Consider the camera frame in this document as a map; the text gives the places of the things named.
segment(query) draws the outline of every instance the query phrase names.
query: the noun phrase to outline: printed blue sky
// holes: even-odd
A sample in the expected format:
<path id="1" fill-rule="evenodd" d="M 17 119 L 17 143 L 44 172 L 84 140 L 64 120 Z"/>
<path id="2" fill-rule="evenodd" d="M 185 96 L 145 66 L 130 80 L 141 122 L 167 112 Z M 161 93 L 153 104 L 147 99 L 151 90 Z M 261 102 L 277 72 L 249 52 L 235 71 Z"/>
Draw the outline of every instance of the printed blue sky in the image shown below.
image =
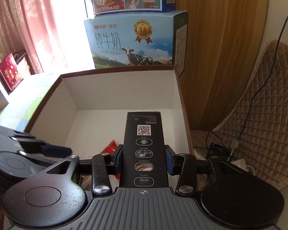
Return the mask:
<path id="1" fill-rule="evenodd" d="M 104 43 L 104 34 L 110 36 L 111 33 L 118 33 L 121 48 L 129 47 L 130 49 L 134 49 L 134 53 L 151 57 L 153 60 L 172 59 L 173 18 L 157 16 L 148 18 L 147 13 L 137 13 L 133 15 L 125 14 L 124 16 L 122 14 L 100 16 L 90 20 L 91 27 L 88 27 L 88 21 L 86 21 L 88 40 L 92 53 L 95 52 L 100 57 L 128 63 L 128 58 L 123 50 L 113 49 L 114 45 L 111 37 L 108 38 L 108 41 L 110 41 L 109 48 L 108 44 Z M 139 43 L 135 40 L 137 36 L 134 33 L 134 24 L 139 20 L 147 20 L 153 27 L 153 34 L 151 36 L 153 43 L 147 44 L 145 40 L 142 40 Z M 117 24 L 117 28 L 108 28 L 109 24 Z M 107 25 L 107 28 L 94 29 L 94 25 Z M 103 48 L 97 45 L 95 33 L 99 33 L 103 38 Z M 107 54 L 107 51 L 115 52 L 118 55 Z"/>

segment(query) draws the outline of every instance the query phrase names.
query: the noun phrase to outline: red packet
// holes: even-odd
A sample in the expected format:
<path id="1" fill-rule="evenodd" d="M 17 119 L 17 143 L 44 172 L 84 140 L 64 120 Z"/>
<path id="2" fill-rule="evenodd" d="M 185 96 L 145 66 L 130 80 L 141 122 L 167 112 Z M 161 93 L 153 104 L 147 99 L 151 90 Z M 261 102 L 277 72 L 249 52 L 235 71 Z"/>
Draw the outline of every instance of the red packet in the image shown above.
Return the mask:
<path id="1" fill-rule="evenodd" d="M 112 140 L 111 143 L 109 143 L 108 146 L 105 147 L 105 149 L 101 153 L 113 154 L 114 151 L 116 150 L 116 148 L 117 148 L 117 145 L 116 145 L 115 141 Z M 116 177 L 116 179 L 119 180 L 120 179 L 120 174 L 116 175 L 115 177 Z"/>
<path id="2" fill-rule="evenodd" d="M 0 72 L 10 91 L 13 91 L 23 80 L 22 75 L 18 73 L 15 59 L 11 53 L 0 63 Z"/>

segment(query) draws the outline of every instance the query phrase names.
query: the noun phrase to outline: open box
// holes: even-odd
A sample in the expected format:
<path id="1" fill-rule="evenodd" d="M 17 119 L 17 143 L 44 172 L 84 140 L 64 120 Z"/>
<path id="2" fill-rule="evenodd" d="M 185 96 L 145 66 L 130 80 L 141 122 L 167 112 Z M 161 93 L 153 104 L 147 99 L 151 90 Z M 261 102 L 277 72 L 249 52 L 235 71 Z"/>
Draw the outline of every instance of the open box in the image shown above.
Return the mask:
<path id="1" fill-rule="evenodd" d="M 164 142 L 193 154 L 190 129 L 174 66 L 118 67 L 63 74 L 29 122 L 26 132 L 70 147 L 90 159 L 112 140 L 123 144 L 127 112 L 159 111 Z M 170 179 L 175 186 L 177 180 Z M 118 186 L 111 179 L 113 187 Z"/>

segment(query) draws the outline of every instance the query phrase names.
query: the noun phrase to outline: gold medal badge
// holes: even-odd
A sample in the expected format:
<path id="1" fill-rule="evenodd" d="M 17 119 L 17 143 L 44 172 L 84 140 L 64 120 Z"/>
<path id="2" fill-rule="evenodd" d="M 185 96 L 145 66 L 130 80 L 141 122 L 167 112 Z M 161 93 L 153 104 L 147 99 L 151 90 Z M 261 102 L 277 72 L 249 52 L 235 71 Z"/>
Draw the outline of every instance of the gold medal badge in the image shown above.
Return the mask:
<path id="1" fill-rule="evenodd" d="M 148 21 L 145 20 L 137 21 L 134 24 L 134 33 L 137 36 L 135 40 L 138 41 L 139 43 L 141 42 L 142 39 L 146 40 L 147 44 L 149 44 L 149 42 L 153 43 L 150 39 L 153 33 L 153 28 L 151 27 Z"/>

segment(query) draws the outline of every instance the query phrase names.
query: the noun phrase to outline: checkered tablecloth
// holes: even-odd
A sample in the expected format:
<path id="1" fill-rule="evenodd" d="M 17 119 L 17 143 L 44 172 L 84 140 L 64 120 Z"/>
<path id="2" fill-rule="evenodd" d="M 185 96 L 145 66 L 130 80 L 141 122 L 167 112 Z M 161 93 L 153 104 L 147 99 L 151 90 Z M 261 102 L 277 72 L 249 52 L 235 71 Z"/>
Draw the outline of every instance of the checkered tablecloth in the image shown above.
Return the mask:
<path id="1" fill-rule="evenodd" d="M 9 104 L 0 112 L 0 125 L 24 131 L 36 108 L 59 77 L 57 73 L 26 77 L 9 95 Z"/>

